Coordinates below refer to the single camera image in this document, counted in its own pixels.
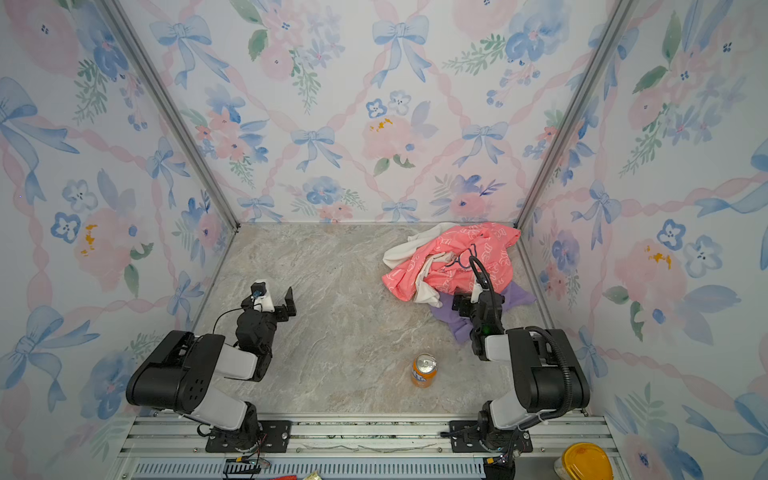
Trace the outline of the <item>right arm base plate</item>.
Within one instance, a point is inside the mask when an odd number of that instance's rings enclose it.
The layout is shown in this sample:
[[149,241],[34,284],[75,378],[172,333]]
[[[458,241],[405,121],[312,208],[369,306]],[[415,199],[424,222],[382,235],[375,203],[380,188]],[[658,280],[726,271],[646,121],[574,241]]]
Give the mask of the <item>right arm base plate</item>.
[[527,432],[481,427],[477,420],[451,420],[447,430],[441,432],[440,436],[449,440],[453,453],[521,455],[533,452]]

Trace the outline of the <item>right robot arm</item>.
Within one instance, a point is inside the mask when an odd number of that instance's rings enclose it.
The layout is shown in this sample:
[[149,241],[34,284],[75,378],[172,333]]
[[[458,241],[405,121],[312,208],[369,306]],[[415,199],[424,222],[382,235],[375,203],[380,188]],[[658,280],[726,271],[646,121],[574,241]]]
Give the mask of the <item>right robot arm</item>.
[[531,453],[533,427],[590,402],[586,375],[564,331],[505,329],[503,303],[504,297],[494,291],[484,291],[475,300],[458,294],[452,303],[461,318],[471,321],[473,353],[482,361],[508,364],[513,379],[510,391],[486,402],[476,421],[449,423],[441,435],[451,441],[455,453]]

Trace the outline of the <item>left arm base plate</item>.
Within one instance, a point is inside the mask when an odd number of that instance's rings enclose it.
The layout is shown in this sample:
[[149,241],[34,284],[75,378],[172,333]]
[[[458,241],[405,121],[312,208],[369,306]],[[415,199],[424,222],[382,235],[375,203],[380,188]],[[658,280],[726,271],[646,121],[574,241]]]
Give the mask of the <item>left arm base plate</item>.
[[285,453],[293,423],[290,420],[259,420],[256,434],[247,439],[244,434],[214,429],[207,435],[206,453],[251,454]]

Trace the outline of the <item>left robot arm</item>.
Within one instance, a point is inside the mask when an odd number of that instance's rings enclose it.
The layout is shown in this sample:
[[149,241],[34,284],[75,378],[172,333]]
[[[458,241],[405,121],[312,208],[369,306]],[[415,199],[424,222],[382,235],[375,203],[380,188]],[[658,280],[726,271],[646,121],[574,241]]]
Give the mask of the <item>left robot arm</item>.
[[291,421],[262,421],[253,403],[226,394],[212,382],[218,377],[264,379],[274,358],[278,325],[297,315],[293,290],[276,304],[268,283],[257,281],[235,311],[239,317],[232,345],[214,331],[168,333],[131,376],[126,400],[195,421],[208,453],[285,453]]

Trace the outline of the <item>purple cloth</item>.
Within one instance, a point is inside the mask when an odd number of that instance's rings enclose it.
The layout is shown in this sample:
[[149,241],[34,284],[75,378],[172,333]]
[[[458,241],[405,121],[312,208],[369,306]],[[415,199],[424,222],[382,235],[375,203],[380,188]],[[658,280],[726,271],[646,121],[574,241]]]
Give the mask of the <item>purple cloth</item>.
[[[510,310],[518,307],[533,305],[536,302],[535,296],[512,281],[504,288],[501,295],[504,302],[501,305],[504,315]],[[439,293],[439,307],[430,306],[430,311],[435,319],[444,323],[451,331],[455,341],[458,344],[465,344],[470,340],[470,333],[473,330],[470,309],[460,311],[454,309],[454,295],[443,292]]]

